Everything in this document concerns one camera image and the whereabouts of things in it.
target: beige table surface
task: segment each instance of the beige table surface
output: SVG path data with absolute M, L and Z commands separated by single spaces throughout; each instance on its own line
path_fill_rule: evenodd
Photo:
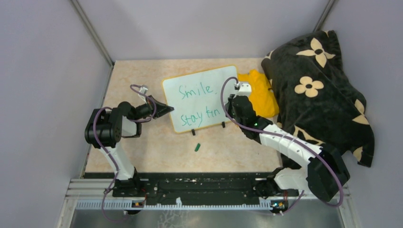
M 130 84 L 147 85 L 148 95 L 166 104 L 161 81 L 170 76 L 236 65 L 239 74 L 251 69 L 262 72 L 261 58 L 175 59 L 117 61 L 112 72 L 104 106 L 117 107 L 128 101 L 144 102 L 131 91 Z M 277 152 L 252 141 L 234 123 L 176 134 L 169 115 L 142 126 L 140 138 L 122 139 L 122 147 L 139 172 L 262 172 L 280 166 Z M 194 149 L 200 143 L 200 149 Z M 112 172 L 100 151 L 92 148 L 86 172 Z

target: beige flower print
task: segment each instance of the beige flower print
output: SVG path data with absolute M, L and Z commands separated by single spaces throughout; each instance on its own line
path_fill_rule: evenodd
M 309 76 L 303 76 L 299 82 L 301 84 L 297 85 L 294 88 L 294 91 L 297 94 L 303 94 L 305 93 L 305 95 L 307 97 L 315 97 L 318 94 L 318 89 L 323 89 L 323 83 L 321 81 L 312 81 L 312 78 Z
M 298 56 L 315 56 L 317 63 L 321 67 L 325 67 L 328 59 L 333 58 L 336 55 L 329 54 L 323 50 L 322 44 L 316 38 L 311 40 L 312 50 L 304 50 L 297 53 Z
M 355 104 L 354 106 L 357 108 L 357 110 L 361 113 L 359 116 L 357 116 L 356 118 L 353 119 L 354 122 L 357 122 L 359 124 L 365 124 L 365 125 L 369 125 L 369 122 L 367 120 L 367 118 L 364 115 L 364 105 L 363 103 L 361 103 L 360 100 L 356 99 L 355 100 Z
M 269 55 L 268 55 L 268 56 L 266 56 L 265 58 L 268 58 L 268 59 L 270 59 L 270 60 L 271 60 L 271 54 L 273 53 L 273 51 L 275 51 L 275 49 L 274 49 L 274 50 L 272 50 L 272 51 L 270 51 Z

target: yellow towel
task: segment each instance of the yellow towel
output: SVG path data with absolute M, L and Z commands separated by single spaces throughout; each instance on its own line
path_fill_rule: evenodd
M 238 79 L 248 82 L 252 87 L 249 100 L 252 102 L 256 115 L 273 117 L 279 113 L 279 107 L 273 90 L 264 74 L 259 73 L 257 70 L 250 70 L 249 74 L 238 74 Z

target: black blanket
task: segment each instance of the black blanket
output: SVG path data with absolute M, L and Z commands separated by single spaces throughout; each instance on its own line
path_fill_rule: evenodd
M 370 167 L 374 134 L 364 116 L 366 100 L 343 72 L 334 31 L 298 37 L 262 61 L 280 107 L 278 125 L 309 143 L 351 151 Z

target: white wall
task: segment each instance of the white wall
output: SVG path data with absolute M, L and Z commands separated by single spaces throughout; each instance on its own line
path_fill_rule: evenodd
M 0 227 L 54 227 L 108 65 L 67 0 L 0 3 Z
M 327 0 L 80 0 L 113 60 L 263 57 Z
M 344 70 L 367 99 L 375 134 L 371 168 L 346 159 L 364 228 L 402 227 L 403 1 L 340 0 L 325 29 L 338 35 Z

